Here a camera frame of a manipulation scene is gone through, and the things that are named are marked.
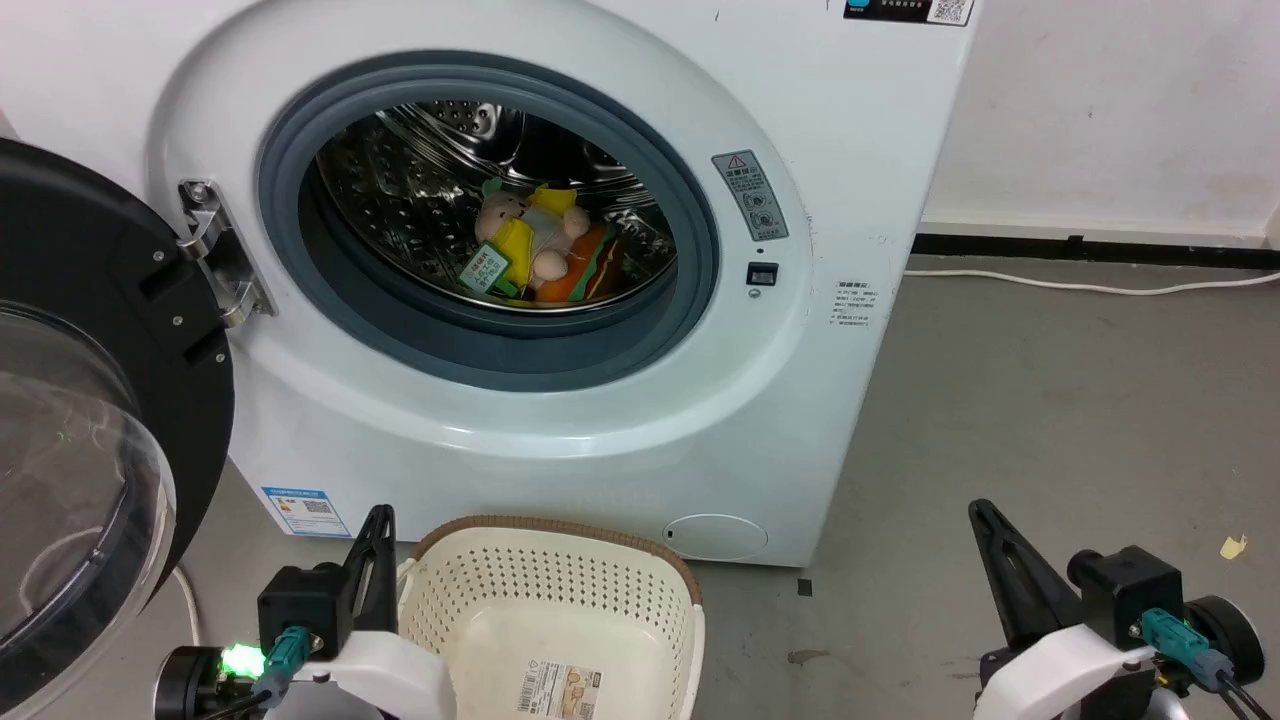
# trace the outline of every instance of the barcode label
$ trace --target barcode label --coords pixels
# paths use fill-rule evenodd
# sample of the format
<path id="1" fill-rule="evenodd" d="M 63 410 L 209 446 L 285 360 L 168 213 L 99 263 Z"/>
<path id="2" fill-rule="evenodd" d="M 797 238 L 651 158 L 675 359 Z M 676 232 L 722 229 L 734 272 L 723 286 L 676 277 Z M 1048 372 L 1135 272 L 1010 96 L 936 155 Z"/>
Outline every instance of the barcode label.
<path id="1" fill-rule="evenodd" d="M 928 22 L 948 26 L 963 26 L 969 22 L 973 0 L 933 0 L 929 6 Z"/>
<path id="2" fill-rule="evenodd" d="M 525 665 L 516 712 L 554 720 L 591 720 L 603 678 L 577 665 L 530 660 Z"/>
<path id="3" fill-rule="evenodd" d="M 520 712 L 529 712 L 529 708 L 534 705 L 534 689 L 538 688 L 538 673 L 530 670 L 525 673 L 525 684 L 520 687 L 520 705 L 516 710 Z"/>

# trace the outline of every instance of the green led light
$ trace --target green led light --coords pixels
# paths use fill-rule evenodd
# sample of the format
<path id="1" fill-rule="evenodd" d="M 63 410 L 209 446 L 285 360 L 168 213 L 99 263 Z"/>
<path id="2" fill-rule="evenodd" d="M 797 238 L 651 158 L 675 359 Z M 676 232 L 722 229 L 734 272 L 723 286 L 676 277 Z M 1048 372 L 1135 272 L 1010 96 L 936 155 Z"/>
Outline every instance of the green led light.
<path id="1" fill-rule="evenodd" d="M 262 675 L 266 656 L 262 650 L 251 644 L 233 644 L 223 650 L 223 673 L 241 678 L 257 679 Z"/>

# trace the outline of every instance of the yellow plush toy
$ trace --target yellow plush toy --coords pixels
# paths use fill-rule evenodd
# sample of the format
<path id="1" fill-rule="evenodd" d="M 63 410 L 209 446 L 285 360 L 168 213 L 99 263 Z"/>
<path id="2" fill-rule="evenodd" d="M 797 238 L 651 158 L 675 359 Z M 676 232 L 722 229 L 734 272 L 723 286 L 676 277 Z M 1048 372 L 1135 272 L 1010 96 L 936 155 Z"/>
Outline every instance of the yellow plush toy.
<path id="1" fill-rule="evenodd" d="M 476 215 L 476 240 L 497 250 L 509 264 L 502 279 L 518 292 L 538 290 L 568 272 L 566 256 L 590 227 L 575 202 L 576 190 L 541 186 L 529 197 L 495 191 L 485 196 Z"/>

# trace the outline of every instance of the gray floor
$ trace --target gray floor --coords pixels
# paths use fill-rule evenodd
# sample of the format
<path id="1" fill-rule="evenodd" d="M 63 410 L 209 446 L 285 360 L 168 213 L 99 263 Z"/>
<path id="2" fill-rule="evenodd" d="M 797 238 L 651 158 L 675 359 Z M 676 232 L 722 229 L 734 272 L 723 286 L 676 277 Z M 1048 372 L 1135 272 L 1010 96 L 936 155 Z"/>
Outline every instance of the gray floor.
<path id="1" fill-rule="evenodd" d="M 1249 275 L 916 265 L 940 263 L 1129 287 Z M 1280 287 L 1137 299 L 908 279 L 814 565 L 698 568 L 709 629 L 695 715 L 966 716 L 977 659 L 1002 642 L 965 516 L 977 497 L 1059 568 L 1083 547 L 1138 543 L 1181 568 L 1188 597 L 1229 597 L 1280 638 L 1277 309 Z M 207 637 L 252 642 L 253 598 L 274 570 L 340 559 L 344 544 L 282 537 L 228 475 L 186 566 Z M 1222 559 L 1242 533 L 1247 550 Z M 797 577 L 813 597 L 797 596 Z M 147 716 L 155 669 L 189 642 L 173 583 L 125 641 L 46 716 Z M 1280 679 L 1256 694 L 1280 710 Z M 1192 710 L 1226 716 L 1216 701 Z"/>

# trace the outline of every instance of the plastic basket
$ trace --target plastic basket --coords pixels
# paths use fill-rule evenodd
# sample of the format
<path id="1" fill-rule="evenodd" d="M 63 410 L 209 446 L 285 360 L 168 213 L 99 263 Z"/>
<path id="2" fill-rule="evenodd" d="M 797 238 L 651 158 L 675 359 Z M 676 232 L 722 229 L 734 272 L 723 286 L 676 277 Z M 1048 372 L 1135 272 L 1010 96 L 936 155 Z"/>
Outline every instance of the plastic basket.
<path id="1" fill-rule="evenodd" d="M 462 720 L 687 720 L 701 602 L 689 566 L 654 542 L 474 516 L 401 566 L 399 632 L 444 657 Z"/>

